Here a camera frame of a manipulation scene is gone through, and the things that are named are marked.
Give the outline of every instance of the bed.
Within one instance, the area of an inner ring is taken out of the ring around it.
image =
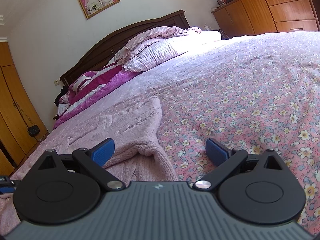
[[[97,43],[61,80],[70,85],[82,73],[101,69],[131,38],[164,25],[189,27],[183,11],[125,27]],[[307,203],[298,223],[310,233],[318,233],[319,39],[313,32],[267,33],[196,46],[135,76],[62,123],[13,177],[23,178],[47,148],[71,153],[77,147],[92,147],[110,134],[126,132],[129,138],[142,133],[139,146],[128,153],[130,158],[119,168],[121,172],[115,168],[117,164],[112,165],[116,162],[105,167],[126,179],[161,178],[163,174],[146,176],[154,172],[152,165],[161,163],[171,176],[167,178],[192,184],[214,169],[205,155],[208,137],[250,154],[273,148],[305,190]],[[127,115],[130,121],[123,123]],[[120,121],[120,128],[112,126],[113,120]],[[150,123],[139,130],[142,122]],[[152,158],[144,147],[150,142],[148,149],[156,148],[160,157],[154,155],[155,163],[141,166],[137,159],[141,155],[144,161]],[[145,173],[139,177],[136,173],[140,171]],[[0,211],[2,234],[18,223],[11,201],[0,202],[4,207]]]

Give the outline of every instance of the wall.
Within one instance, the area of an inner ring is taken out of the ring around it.
[[[8,35],[22,84],[49,131],[61,86],[53,81],[73,67],[99,40],[124,26],[184,10],[190,26],[218,28],[216,0],[121,0],[87,20],[78,0],[41,0]]]

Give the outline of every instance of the fuzzy pink blanket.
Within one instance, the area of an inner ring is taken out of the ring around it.
[[[124,102],[105,109],[76,127],[58,128],[38,147],[12,179],[22,179],[46,149],[55,149],[58,154],[71,154],[80,147],[92,148],[106,138],[113,138],[116,150],[104,168],[126,185],[132,180],[178,180],[156,137],[161,117],[160,100],[153,96],[138,103]],[[2,198],[0,234],[4,235],[16,227],[20,220],[12,197],[2,195]]]

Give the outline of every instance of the metal screw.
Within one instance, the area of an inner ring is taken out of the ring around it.
[[[196,187],[207,189],[207,188],[211,187],[211,183],[208,182],[207,180],[199,180],[196,182]]]
[[[112,180],[107,183],[107,186],[112,189],[119,189],[123,187],[123,183],[119,180]]]

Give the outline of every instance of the wardrobe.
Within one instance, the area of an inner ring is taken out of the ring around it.
[[[40,132],[30,136],[28,127]],[[9,44],[0,42],[0,174],[10,175],[48,133],[20,81]]]

